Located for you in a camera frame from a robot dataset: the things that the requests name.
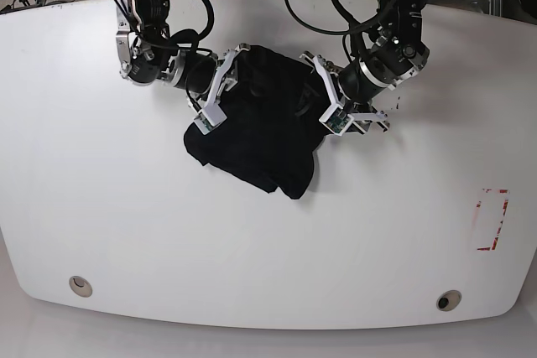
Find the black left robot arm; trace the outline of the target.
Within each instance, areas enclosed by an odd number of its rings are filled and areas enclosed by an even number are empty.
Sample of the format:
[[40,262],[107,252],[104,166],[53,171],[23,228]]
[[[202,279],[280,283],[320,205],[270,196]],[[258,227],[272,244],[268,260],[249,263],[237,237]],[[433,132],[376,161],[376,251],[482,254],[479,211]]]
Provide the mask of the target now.
[[326,88],[329,106],[319,118],[329,133],[366,133],[373,124],[388,130],[385,112],[373,106],[373,98],[394,90],[418,75],[430,55],[422,42],[422,10],[427,0],[377,0],[377,12],[358,21],[339,0],[331,0],[348,28],[339,32],[349,57],[345,67],[305,51]]

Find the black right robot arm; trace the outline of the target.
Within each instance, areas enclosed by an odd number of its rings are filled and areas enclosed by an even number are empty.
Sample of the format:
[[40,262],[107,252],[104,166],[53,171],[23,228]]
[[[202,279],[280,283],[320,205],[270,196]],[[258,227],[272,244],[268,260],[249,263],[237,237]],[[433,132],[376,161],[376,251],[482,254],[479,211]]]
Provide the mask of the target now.
[[226,120],[220,107],[222,93],[237,83],[237,57],[250,49],[240,44],[222,57],[200,43],[213,30],[215,13],[210,0],[201,0],[206,26],[201,31],[171,32],[170,0],[113,0],[117,10],[117,55],[121,76],[135,85],[161,81],[185,92],[196,120],[215,127]]

